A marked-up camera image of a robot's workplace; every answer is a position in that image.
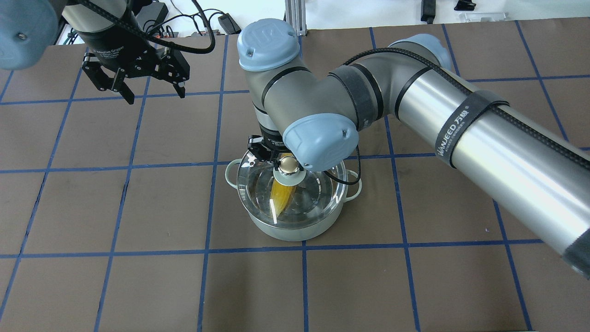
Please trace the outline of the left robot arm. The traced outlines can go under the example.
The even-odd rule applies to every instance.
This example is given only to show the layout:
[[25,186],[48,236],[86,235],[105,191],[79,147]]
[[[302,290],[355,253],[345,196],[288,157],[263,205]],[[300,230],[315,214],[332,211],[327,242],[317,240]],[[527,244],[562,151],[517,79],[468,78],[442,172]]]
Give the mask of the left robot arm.
[[59,36],[61,19],[87,44],[82,71],[95,88],[118,93],[128,104],[135,95],[128,78],[153,77],[172,84],[185,97],[190,66],[179,50],[156,47],[138,25],[129,0],[92,0],[97,13],[81,0],[3,0],[0,3],[0,66],[34,66]]

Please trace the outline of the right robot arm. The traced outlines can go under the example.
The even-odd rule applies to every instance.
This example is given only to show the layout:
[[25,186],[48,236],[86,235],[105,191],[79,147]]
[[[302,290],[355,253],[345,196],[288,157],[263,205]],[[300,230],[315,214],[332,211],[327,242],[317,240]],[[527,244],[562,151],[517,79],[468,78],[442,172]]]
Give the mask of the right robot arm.
[[438,38],[363,51],[322,80],[285,21],[249,24],[237,50],[263,132],[251,141],[257,157],[280,165],[278,154],[292,153],[297,170],[325,172],[353,153],[361,130],[393,115],[589,277],[589,157],[453,74]]

